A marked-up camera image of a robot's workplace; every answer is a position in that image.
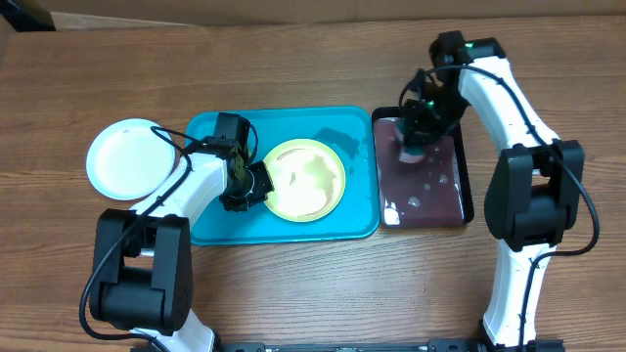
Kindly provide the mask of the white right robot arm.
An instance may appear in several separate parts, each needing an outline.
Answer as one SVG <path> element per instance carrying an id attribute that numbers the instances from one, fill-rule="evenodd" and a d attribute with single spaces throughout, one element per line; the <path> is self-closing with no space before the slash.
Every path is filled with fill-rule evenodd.
<path id="1" fill-rule="evenodd" d="M 495 38 L 442 32 L 428 54 L 431 69 L 419 69 L 403 89 L 415 98 L 398 100 L 400 160 L 422 160 L 467 107 L 499 154 L 484 201 L 488 230 L 498 242 L 496 273 L 476 348 L 561 351 L 562 341 L 537 339 L 534 320 L 551 258 L 584 254 L 600 237 L 598 212 L 582 185 L 584 151 L 535 112 Z"/>

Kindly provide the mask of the green orange sponge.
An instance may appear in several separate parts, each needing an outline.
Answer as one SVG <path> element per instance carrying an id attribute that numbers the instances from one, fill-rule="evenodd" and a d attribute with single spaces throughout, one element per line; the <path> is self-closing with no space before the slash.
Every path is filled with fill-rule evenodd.
<path id="1" fill-rule="evenodd" d="M 403 163 L 418 163 L 425 157 L 425 150 L 420 147 L 407 147 L 405 145 L 405 123 L 402 118 L 396 121 L 396 139 L 399 144 L 399 156 L 398 159 Z"/>

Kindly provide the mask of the light blue plate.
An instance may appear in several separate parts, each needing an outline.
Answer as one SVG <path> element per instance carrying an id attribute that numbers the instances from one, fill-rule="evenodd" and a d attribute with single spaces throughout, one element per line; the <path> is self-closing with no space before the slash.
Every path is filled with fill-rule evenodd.
<path id="1" fill-rule="evenodd" d="M 100 194 L 117 200 L 155 191 L 175 165 L 171 137 L 143 118 L 120 120 L 104 129 L 86 156 L 87 177 Z"/>

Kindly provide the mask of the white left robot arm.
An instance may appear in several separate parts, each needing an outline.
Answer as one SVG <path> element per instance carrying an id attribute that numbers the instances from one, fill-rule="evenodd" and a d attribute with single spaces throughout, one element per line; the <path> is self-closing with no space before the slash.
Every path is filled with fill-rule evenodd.
<path id="1" fill-rule="evenodd" d="M 220 112 L 214 131 L 190 138 L 179 166 L 156 194 L 129 210 L 107 209 L 98 219 L 92 274 L 78 320 L 103 341 L 142 339 L 150 351 L 222 351 L 219 336 L 192 310 L 191 230 L 206 207 L 245 212 L 274 187 L 251 122 Z"/>

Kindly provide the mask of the yellow plate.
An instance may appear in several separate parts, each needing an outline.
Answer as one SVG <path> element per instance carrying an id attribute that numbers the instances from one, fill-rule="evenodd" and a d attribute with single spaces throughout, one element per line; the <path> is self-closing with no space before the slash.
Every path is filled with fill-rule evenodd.
<path id="1" fill-rule="evenodd" d="M 312 139 L 293 139 L 263 159 L 274 191 L 265 200 L 278 217 L 297 223 L 319 220 L 340 203 L 346 172 L 336 152 Z"/>

